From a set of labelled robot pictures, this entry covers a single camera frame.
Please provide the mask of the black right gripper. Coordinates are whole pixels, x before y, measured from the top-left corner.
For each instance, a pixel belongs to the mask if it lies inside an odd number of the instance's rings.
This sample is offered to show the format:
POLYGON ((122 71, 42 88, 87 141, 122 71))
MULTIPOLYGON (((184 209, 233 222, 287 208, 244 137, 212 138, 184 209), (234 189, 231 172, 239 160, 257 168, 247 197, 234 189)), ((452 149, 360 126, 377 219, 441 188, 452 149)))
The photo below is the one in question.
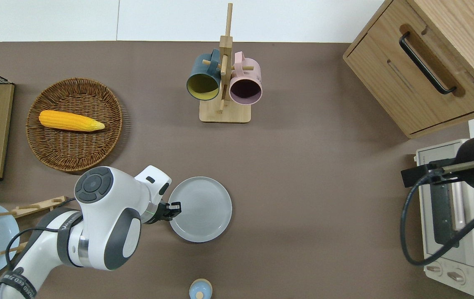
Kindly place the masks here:
POLYGON ((461 144, 455 157, 401 170, 401 178, 405 188, 413 187, 418 180, 420 186, 464 181, 474 188, 474 138, 461 144))

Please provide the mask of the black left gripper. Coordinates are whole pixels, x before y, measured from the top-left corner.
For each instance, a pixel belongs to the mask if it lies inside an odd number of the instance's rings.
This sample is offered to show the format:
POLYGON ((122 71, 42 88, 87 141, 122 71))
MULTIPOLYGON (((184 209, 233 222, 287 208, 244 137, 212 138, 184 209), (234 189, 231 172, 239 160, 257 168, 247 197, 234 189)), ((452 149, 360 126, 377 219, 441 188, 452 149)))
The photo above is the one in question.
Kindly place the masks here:
POLYGON ((152 217, 152 223, 156 223, 160 220, 172 221, 178 213, 182 211, 180 202, 165 203, 160 201, 157 210, 152 217))

